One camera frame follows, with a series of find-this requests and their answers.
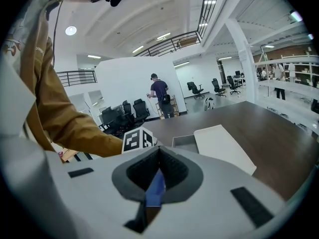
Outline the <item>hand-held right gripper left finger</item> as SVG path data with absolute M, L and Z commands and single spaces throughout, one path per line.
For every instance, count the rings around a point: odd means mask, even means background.
M 144 150 L 113 170 L 113 185 L 125 199 L 145 200 L 146 191 L 160 168 L 159 150 L 160 148 L 156 146 Z

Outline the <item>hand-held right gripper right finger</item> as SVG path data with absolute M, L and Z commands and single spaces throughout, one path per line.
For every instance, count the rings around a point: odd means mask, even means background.
M 203 182 L 203 171 L 195 162 L 164 146 L 159 147 L 159 169 L 165 183 L 163 204 L 188 200 Z

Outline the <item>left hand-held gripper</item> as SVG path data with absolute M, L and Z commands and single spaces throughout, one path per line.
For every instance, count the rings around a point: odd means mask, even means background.
M 122 154 L 157 145 L 158 140 L 153 133 L 141 126 L 125 132 Z

